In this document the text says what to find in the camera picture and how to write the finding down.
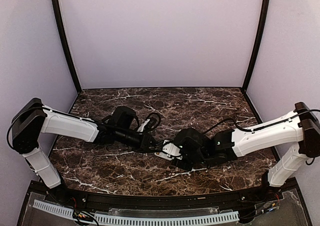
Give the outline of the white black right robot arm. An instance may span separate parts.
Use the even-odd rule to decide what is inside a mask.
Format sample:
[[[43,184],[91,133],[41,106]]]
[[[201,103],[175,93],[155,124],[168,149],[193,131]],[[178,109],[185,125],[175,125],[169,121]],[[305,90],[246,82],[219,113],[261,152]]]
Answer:
[[[190,171],[195,164],[220,165],[261,149],[292,143],[264,176],[268,187],[279,188],[304,161],[320,155],[320,121],[315,112],[299,102],[293,111],[275,120],[220,131],[213,138],[193,128],[183,129],[166,147],[173,164]]]

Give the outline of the white red remote control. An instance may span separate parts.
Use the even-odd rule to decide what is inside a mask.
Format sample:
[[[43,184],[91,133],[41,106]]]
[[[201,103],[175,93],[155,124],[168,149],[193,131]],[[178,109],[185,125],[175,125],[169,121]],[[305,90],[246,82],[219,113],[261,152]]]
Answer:
[[[167,152],[164,152],[164,151],[162,151],[162,152],[156,152],[156,153],[154,153],[154,155],[155,155],[155,156],[158,156],[158,157],[160,157],[160,158],[162,158],[162,159],[169,160],[169,161],[171,161],[171,160],[173,159],[172,156],[171,156],[171,154],[168,154]]]

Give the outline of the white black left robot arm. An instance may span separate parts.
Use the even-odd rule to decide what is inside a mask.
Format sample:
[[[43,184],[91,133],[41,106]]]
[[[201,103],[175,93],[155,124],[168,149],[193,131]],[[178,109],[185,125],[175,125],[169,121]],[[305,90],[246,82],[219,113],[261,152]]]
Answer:
[[[131,129],[132,122],[137,120],[136,112],[126,106],[117,107],[110,116],[98,121],[59,112],[43,105],[39,98],[33,98],[12,119],[6,140],[44,184],[54,189],[62,186],[63,180],[40,147],[40,134],[55,134],[98,145],[120,142],[138,153],[161,152],[164,143],[150,134],[153,127],[140,125],[136,130]]]

